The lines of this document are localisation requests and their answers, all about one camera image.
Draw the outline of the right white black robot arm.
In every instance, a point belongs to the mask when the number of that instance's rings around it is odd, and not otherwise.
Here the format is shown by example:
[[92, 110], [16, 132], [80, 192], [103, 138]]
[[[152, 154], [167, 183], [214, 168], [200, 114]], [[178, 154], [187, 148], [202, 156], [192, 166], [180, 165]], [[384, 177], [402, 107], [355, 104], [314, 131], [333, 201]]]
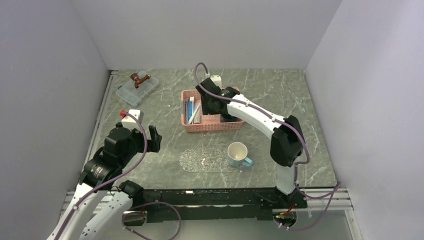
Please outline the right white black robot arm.
[[250, 124], [270, 139], [269, 154], [278, 165], [275, 189], [276, 203], [287, 208], [301, 197], [296, 190], [295, 165], [304, 150], [304, 137], [299, 120], [283, 117], [252, 103], [233, 87], [221, 89], [210, 78], [196, 87], [205, 115], [219, 114], [223, 118], [237, 118]]

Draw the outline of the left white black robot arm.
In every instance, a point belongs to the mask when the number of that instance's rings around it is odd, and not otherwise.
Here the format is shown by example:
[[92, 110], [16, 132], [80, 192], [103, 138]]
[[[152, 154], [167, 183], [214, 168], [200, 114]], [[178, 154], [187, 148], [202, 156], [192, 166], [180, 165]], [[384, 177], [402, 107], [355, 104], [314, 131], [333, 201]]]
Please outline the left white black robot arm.
[[112, 225], [113, 218], [143, 205], [143, 188], [126, 180], [106, 206], [94, 213], [136, 154], [160, 151], [162, 136], [153, 125], [148, 130], [150, 138], [145, 139], [136, 123], [119, 122], [115, 125], [105, 138], [104, 145], [85, 164], [75, 193], [48, 239], [98, 240]]

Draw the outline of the white and blue mug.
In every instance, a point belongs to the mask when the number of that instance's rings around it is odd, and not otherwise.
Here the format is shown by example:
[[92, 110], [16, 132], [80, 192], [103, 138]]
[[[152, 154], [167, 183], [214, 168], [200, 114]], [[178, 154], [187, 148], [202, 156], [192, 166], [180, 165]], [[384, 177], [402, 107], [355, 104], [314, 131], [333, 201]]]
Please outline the white and blue mug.
[[232, 167], [253, 165], [253, 161], [248, 157], [248, 148], [241, 142], [233, 142], [227, 148], [227, 161]]

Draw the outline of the clear textured oval tray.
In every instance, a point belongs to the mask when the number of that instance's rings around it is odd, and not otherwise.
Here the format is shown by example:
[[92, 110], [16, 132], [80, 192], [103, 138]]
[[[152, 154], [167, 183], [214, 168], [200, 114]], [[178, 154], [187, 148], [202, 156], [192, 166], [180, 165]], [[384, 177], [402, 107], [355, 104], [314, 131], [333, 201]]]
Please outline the clear textured oval tray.
[[179, 158], [180, 166], [189, 173], [234, 173], [240, 170], [228, 163], [221, 148], [189, 148]]

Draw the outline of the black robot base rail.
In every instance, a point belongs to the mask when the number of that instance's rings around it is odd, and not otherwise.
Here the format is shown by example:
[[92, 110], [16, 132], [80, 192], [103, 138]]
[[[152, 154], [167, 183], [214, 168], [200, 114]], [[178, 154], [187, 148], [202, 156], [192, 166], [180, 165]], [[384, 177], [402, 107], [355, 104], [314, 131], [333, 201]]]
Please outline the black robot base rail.
[[308, 207], [303, 192], [285, 195], [276, 187], [136, 189], [128, 180], [119, 187], [135, 197], [122, 218], [129, 227], [178, 220], [270, 221], [279, 212], [289, 215]]

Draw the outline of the pink plastic basket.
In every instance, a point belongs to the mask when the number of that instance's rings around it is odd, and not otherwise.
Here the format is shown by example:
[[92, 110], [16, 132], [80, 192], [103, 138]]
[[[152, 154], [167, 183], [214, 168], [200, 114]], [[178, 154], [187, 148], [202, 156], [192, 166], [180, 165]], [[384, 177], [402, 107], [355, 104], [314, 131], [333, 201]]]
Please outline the pink plastic basket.
[[193, 132], [210, 132], [210, 131], [226, 131], [226, 130], [238, 130], [244, 124], [244, 120], [236, 118], [235, 121], [221, 122], [222, 117], [220, 114], [204, 115], [202, 107], [200, 106], [197, 113], [200, 117], [200, 122], [196, 124], [187, 124], [190, 119], [186, 117], [187, 105], [191, 98], [194, 98], [195, 110], [201, 104], [201, 96], [196, 89], [183, 90], [180, 94], [182, 101], [182, 114], [180, 115], [180, 122], [188, 133]]

